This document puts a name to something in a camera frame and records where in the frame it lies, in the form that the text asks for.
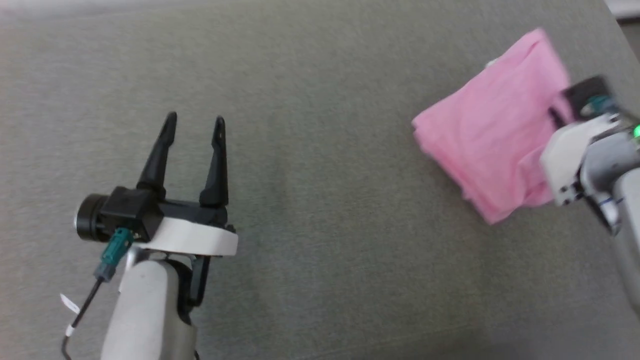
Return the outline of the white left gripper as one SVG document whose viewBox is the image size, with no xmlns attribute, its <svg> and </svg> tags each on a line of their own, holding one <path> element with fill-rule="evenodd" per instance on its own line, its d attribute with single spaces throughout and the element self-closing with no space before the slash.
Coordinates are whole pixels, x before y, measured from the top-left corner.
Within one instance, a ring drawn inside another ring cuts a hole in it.
<svg viewBox="0 0 640 360">
<path fill-rule="evenodd" d="M 160 200 L 166 198 L 166 166 L 177 125 L 178 114 L 170 111 L 135 186 L 152 191 Z M 135 243 L 138 248 L 179 255 L 236 255 L 239 237 L 227 223 L 226 121 L 222 116 L 215 119 L 211 147 L 213 153 L 199 203 L 180 200 L 160 203 L 164 218 L 150 241 Z"/>
</svg>

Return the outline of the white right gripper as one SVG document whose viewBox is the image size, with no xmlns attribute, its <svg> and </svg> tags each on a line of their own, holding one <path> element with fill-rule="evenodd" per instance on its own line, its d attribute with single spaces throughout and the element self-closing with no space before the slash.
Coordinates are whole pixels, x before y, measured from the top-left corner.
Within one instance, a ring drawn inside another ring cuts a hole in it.
<svg viewBox="0 0 640 360">
<path fill-rule="evenodd" d="M 615 208 L 613 188 L 627 171 L 627 132 L 619 114 L 567 125 L 555 107 L 548 115 L 557 130 L 542 151 L 541 165 L 559 207 L 590 199 Z"/>
</svg>

